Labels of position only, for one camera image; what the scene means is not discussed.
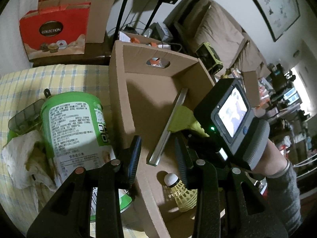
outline black clamp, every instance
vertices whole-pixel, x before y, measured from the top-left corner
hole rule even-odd
[[[193,238],[287,238],[288,234],[256,187],[238,167],[215,168],[186,146],[177,133],[175,153],[181,180],[198,189]],[[221,230],[219,188],[225,192],[225,230]]]
[[[96,237],[124,238],[118,189],[135,181],[141,138],[101,168],[78,167],[45,205],[27,232],[27,238],[90,237],[92,189],[98,187]]]

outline white wall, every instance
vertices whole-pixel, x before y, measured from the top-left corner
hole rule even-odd
[[[140,15],[140,20],[142,22],[146,23],[148,21],[156,1],[157,0],[151,0],[151,2],[145,7],[145,11]],[[301,17],[285,34],[283,34],[283,36],[276,43],[273,42],[267,25],[252,0],[215,1],[218,2],[224,9],[226,9],[245,29],[245,31],[256,43],[268,63],[277,63],[280,59],[285,68],[294,67],[299,62],[300,57],[295,59],[293,58],[293,54],[297,49],[300,49],[302,39],[304,39],[309,46],[317,48],[317,39],[311,35],[311,32],[314,31],[315,26],[317,26],[317,19],[305,0],[298,0]],[[147,2],[148,0],[136,0],[134,4],[134,11],[142,11]],[[133,3],[134,0],[128,1],[122,24],[126,19],[130,9],[132,8]],[[112,8],[107,26],[109,35],[114,33],[113,28],[116,26],[121,4],[122,0],[118,0],[118,2],[115,3]],[[156,16],[154,17],[153,22],[164,21],[174,7],[175,5],[162,4]],[[136,20],[137,15],[135,15],[135,13],[131,13],[127,19],[127,23],[132,20]],[[137,26],[139,28],[144,27],[140,23]]]
[[[19,29],[19,20],[37,9],[38,0],[10,0],[0,15],[0,77],[31,67]]]

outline hand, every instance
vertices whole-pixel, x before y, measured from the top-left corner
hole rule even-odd
[[[252,173],[271,176],[284,170],[286,166],[286,158],[280,153],[274,143],[268,140],[263,155]]]

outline yellow shuttlecock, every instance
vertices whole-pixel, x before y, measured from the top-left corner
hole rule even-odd
[[[202,137],[209,137],[196,120],[193,111],[185,106],[178,106],[167,130],[179,132],[185,129],[196,131]]]
[[[175,174],[167,174],[164,182],[171,189],[180,212],[186,212],[196,206],[197,190],[187,190]]]

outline shuttlecock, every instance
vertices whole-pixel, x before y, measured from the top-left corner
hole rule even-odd
[[[196,206],[197,190],[187,190],[175,174],[167,174],[164,182],[171,189],[180,212],[186,212]]]

